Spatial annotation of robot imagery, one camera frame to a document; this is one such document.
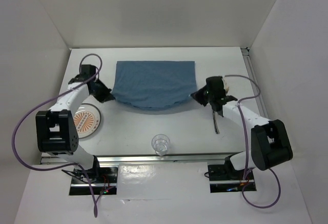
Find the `blue cloth placemat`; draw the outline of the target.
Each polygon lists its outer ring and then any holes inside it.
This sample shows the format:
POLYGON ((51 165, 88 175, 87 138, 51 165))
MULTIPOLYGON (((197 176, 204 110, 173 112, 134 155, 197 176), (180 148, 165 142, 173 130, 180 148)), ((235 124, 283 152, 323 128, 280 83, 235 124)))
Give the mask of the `blue cloth placemat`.
POLYGON ((141 110, 167 110, 197 91, 194 61, 118 61, 112 95, 141 110))

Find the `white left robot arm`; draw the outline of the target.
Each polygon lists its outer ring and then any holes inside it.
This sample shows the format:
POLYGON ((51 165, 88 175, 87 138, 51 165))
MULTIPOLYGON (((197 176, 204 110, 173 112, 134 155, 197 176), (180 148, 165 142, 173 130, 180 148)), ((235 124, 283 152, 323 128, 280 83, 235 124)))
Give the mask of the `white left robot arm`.
POLYGON ((73 117, 90 95, 100 103, 115 99, 111 89, 97 79, 97 71, 94 65, 82 65, 79 74, 69 81, 67 91, 57 102, 49 110, 39 111, 35 116, 39 151, 82 166, 83 177, 89 182, 100 179, 101 169, 96 156, 79 145, 73 117))

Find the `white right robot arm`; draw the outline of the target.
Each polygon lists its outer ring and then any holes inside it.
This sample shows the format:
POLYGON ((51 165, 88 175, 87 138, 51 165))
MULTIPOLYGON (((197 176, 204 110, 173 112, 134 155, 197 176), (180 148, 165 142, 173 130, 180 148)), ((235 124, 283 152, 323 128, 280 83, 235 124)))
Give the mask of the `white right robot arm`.
POLYGON ((228 87, 222 76, 206 79, 206 85, 191 94, 202 106, 210 105, 212 112, 233 121, 243 128, 245 150, 225 159, 224 174, 229 179, 240 175, 241 170, 258 168, 265 171, 293 158, 293 151, 284 123, 262 117, 242 105, 242 101, 256 98, 237 99, 228 95, 228 87))

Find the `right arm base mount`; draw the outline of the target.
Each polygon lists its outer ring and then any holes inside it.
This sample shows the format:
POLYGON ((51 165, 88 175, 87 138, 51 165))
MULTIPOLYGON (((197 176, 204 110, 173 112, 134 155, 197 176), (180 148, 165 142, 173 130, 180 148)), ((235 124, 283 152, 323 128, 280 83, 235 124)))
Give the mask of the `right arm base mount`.
POLYGON ((257 191, 253 173, 242 179, 243 170, 228 172, 224 165, 208 165, 203 175, 209 180, 211 193, 257 191))

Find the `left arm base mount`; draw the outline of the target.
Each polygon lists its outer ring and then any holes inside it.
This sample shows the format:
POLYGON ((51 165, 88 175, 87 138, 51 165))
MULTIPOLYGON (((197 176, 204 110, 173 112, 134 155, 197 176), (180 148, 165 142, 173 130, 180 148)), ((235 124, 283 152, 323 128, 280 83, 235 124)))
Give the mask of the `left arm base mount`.
MULTIPOLYGON (((71 179, 70 196, 91 195, 89 182, 81 168, 61 171, 71 179)), ((117 194, 118 166, 101 167, 98 165, 96 171, 86 170, 86 172, 95 196, 117 194)))

